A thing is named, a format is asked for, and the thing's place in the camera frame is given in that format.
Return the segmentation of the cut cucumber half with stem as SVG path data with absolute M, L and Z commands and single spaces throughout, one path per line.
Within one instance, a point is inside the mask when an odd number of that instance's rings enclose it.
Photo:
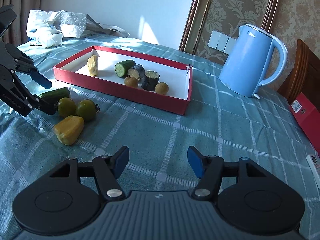
M 39 97 L 49 104 L 56 104 L 62 98 L 69 98 L 70 91 L 67 87 L 51 90 L 48 92 L 44 92 L 39 95 Z

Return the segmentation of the green tomato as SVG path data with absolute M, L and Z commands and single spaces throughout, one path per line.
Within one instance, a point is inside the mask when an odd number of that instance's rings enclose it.
M 70 115 L 75 115 L 76 104 L 71 98 L 61 98 L 57 104 L 59 116 L 66 118 Z
M 78 103 L 75 114 L 84 119 L 85 122 L 89 122 L 95 119 L 96 114 L 100 112 L 98 104 L 92 100 L 85 99 Z

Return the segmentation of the yellow jackfruit piece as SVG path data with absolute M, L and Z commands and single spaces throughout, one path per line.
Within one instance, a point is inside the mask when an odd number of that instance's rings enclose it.
M 84 119 L 77 115 L 70 115 L 53 127 L 53 132 L 59 142 L 71 146 L 78 139 L 84 129 Z
M 92 55 L 87 61 L 87 68 L 90 76 L 97 76 L 98 74 L 98 56 Z

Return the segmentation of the longan fruit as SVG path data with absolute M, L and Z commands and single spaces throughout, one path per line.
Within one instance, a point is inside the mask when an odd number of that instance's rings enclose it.
M 127 76 L 124 80 L 124 85 L 137 88 L 138 87 L 138 80 L 135 77 Z
M 160 95 L 166 95 L 168 91 L 169 91 L 169 86 L 164 82 L 158 83 L 155 87 L 155 92 Z

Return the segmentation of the white tissue pack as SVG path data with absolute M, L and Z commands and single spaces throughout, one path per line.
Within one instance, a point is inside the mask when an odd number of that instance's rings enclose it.
M 50 34 L 62 33 L 61 31 L 56 30 L 55 28 L 51 27 L 42 27 L 39 29 L 33 29 L 27 32 L 27 36 L 29 38 L 29 42 L 31 42 L 34 46 L 44 46 L 42 45 L 43 39 Z

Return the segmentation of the crumpled white tissue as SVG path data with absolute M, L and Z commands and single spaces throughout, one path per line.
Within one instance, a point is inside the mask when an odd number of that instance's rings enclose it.
M 62 43 L 62 39 L 62 33 L 50 34 L 43 39 L 42 45 L 44 48 L 56 47 Z

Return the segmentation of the white plastic bag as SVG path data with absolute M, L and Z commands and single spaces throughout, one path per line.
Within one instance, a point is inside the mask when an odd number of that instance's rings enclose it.
M 35 37 L 36 33 L 62 33 L 58 23 L 61 11 L 31 10 L 27 20 L 27 36 Z

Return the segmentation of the brown curtain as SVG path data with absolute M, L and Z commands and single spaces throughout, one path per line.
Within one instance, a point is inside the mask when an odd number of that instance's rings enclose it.
M 12 4 L 17 18 L 4 34 L 2 40 L 19 46 L 27 42 L 27 20 L 31 10 L 40 8 L 41 0 L 1 0 L 1 7 Z

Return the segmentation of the checked teal tablecloth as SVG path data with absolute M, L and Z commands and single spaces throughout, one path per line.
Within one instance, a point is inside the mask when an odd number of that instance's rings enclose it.
M 53 68 L 90 46 L 115 47 L 178 61 L 193 66 L 191 101 L 183 116 L 119 99 L 92 90 L 70 87 L 74 101 L 91 99 L 100 107 L 72 146 L 61 144 L 53 133 L 58 115 L 34 110 L 27 117 L 1 104 L 1 239 L 20 232 L 12 201 L 24 188 L 67 157 L 80 162 L 112 155 L 121 146 L 130 160 L 119 179 L 124 191 L 185 190 L 197 184 L 187 161 L 187 149 L 226 161 L 248 157 L 295 189 L 304 199 L 300 233 L 319 239 L 319 189 L 306 161 L 314 149 L 289 111 L 284 97 L 263 87 L 260 99 L 228 90 L 219 80 L 221 66 L 207 59 L 137 39 L 93 35 L 64 39 L 44 49 L 25 43 L 38 70 L 54 79 Z

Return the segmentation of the blue electric kettle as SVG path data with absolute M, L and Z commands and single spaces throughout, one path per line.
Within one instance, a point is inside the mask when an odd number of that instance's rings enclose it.
M 279 52 L 279 63 L 274 73 L 265 78 L 274 50 Z M 287 47 L 279 38 L 245 23 L 239 27 L 238 39 L 223 65 L 219 79 L 237 94 L 260 99 L 259 88 L 281 75 L 287 55 Z

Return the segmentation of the white remote control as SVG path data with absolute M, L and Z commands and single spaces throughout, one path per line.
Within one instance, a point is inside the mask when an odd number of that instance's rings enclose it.
M 319 156 L 318 154 L 309 154 L 306 156 L 306 160 L 308 165 L 310 166 L 311 172 L 317 182 L 319 184 Z

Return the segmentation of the red gift box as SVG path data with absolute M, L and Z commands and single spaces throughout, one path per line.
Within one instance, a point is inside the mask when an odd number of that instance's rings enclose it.
M 320 114 L 318 109 L 303 94 L 300 93 L 290 105 L 290 111 L 306 134 L 314 149 L 320 148 Z

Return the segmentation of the wooden headboard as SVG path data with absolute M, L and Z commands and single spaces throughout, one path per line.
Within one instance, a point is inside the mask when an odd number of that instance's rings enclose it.
M 288 104 L 303 93 L 319 109 L 320 103 L 320 60 L 301 39 L 297 40 L 295 65 L 277 90 Z

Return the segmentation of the white wall switch panel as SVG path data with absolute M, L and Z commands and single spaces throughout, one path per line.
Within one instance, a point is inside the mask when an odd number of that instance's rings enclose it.
M 208 47 L 229 55 L 235 43 L 235 38 L 213 30 L 208 42 Z

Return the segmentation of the ornate wall panel frame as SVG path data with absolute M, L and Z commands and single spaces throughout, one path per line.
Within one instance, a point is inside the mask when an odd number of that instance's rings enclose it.
M 270 31 L 279 0 L 193 0 L 179 49 L 224 64 L 227 54 L 209 46 L 212 31 L 231 38 L 245 23 Z

